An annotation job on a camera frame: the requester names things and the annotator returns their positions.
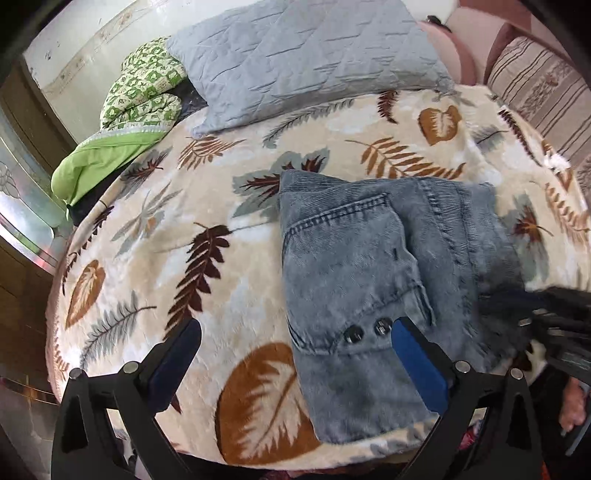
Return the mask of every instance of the striped cushion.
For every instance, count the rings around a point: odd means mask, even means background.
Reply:
[[[517,37],[493,66],[488,87],[573,167],[591,155],[591,90],[550,50]]]

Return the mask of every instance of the screw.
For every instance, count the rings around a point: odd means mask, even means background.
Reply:
[[[133,373],[137,372],[138,368],[139,368],[139,363],[138,362],[127,362],[123,366],[123,371],[126,374],[133,374]]]
[[[467,374],[470,371],[470,364],[464,360],[460,360],[459,362],[456,362],[456,370],[463,374]]]
[[[73,368],[72,370],[70,370],[70,379],[71,380],[76,380],[76,378],[78,378],[79,376],[82,375],[82,369],[81,368]]]
[[[511,369],[511,376],[516,380],[521,380],[523,378],[523,372],[518,368]]]

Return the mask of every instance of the light blue denim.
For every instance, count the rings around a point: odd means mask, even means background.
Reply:
[[[279,203],[295,366],[322,442],[433,418],[378,321],[408,316],[478,371],[514,353],[517,326],[477,311],[480,294],[522,287],[491,185],[286,170]]]

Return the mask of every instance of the green fabric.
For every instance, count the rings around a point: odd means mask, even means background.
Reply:
[[[68,155],[51,177],[54,194],[75,205],[116,168],[132,161],[172,129],[181,111],[168,93],[187,77],[165,48],[166,37],[140,46],[121,64],[100,113],[101,130]]]
[[[140,132],[98,138],[79,145],[57,167],[51,189],[68,205],[75,205],[116,168],[159,142],[166,132]]]
[[[100,112],[100,127],[122,128],[128,122],[152,125],[170,119],[163,95],[187,77],[183,65],[166,51],[167,37],[147,42],[121,64]]]

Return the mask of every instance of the bedspread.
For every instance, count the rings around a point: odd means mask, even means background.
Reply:
[[[48,309],[58,398],[69,369],[116,372],[188,312],[203,342],[157,415],[177,450],[320,469],[417,447],[432,421],[339,446],[314,436],[281,285],[276,200],[287,169],[490,182],[528,288],[591,286],[589,212],[571,169],[545,160],[552,146],[484,86],[365,95],[190,138],[203,118],[192,115],[138,157],[74,233]]]

